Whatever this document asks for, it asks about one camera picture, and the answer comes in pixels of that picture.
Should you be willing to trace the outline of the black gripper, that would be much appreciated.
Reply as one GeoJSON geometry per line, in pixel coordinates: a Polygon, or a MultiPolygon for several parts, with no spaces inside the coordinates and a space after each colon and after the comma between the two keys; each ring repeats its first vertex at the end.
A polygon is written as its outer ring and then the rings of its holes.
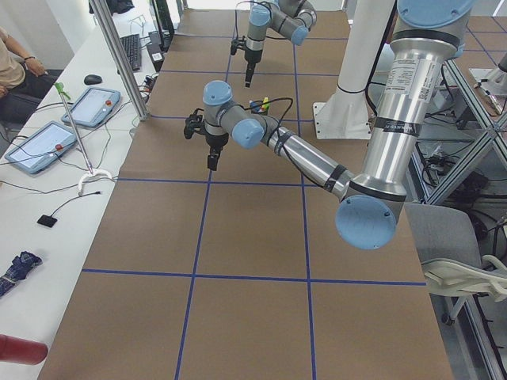
{"type": "Polygon", "coordinates": [[[245,87],[250,87],[254,75],[255,66],[261,61],[262,50],[245,50],[245,60],[247,61],[247,72],[245,76],[245,87]]]}
{"type": "Polygon", "coordinates": [[[206,143],[210,147],[208,155],[208,168],[210,170],[216,171],[219,162],[219,156],[221,155],[223,148],[228,143],[229,135],[227,133],[222,135],[211,135],[207,133],[205,139],[206,143]]]}

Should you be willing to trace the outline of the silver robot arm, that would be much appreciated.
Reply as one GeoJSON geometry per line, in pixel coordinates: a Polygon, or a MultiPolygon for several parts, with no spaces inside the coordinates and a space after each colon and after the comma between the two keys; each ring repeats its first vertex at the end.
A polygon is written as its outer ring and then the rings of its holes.
{"type": "Polygon", "coordinates": [[[341,201],[340,236],[378,249],[395,235],[406,200],[402,179],[440,70],[463,50],[471,1],[360,1],[334,95],[314,105],[320,139],[367,139],[360,173],[351,173],[268,116],[262,105],[236,103],[230,85],[209,82],[195,111],[217,166],[229,140],[265,144],[341,201]]]}
{"type": "Polygon", "coordinates": [[[245,86],[250,88],[269,29],[300,46],[316,21],[317,13],[310,1],[260,1],[254,4],[250,9],[246,37],[238,41],[247,62],[245,86]]]}

